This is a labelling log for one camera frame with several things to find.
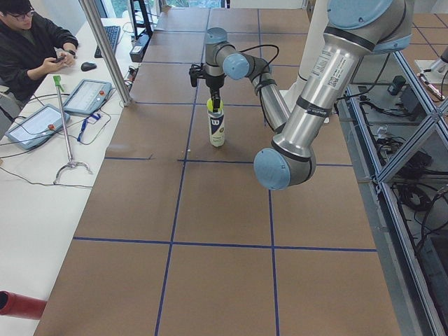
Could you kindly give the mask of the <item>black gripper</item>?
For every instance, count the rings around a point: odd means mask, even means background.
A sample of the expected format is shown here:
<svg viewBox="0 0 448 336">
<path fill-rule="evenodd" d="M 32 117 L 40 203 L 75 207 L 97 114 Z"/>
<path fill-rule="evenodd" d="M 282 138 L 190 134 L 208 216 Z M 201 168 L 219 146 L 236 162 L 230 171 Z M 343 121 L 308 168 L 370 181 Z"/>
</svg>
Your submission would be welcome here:
<svg viewBox="0 0 448 336">
<path fill-rule="evenodd" d="M 211 111 L 219 112 L 221 109 L 221 95 L 220 89 L 224 86 L 225 74 L 219 76 L 212 76 L 209 73 L 204 75 L 206 86 L 210 89 L 211 94 Z"/>
</svg>

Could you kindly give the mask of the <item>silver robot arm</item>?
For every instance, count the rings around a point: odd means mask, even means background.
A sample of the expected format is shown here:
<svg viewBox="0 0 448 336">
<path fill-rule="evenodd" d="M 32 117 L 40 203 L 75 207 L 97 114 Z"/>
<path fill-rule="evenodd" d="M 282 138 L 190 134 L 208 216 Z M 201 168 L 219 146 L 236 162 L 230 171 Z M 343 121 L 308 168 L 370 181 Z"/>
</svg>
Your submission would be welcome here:
<svg viewBox="0 0 448 336">
<path fill-rule="evenodd" d="M 406 48 L 412 35 L 413 1 L 329 1 L 323 46 L 293 107 L 288 107 L 268 62 L 238 51 L 220 27 L 206 31 L 200 70 L 219 107 L 225 78 L 248 78 L 259 96 L 274 137 L 253 161 L 258 182 L 283 190 L 309 180 L 316 167 L 312 142 L 366 55 Z"/>
</svg>

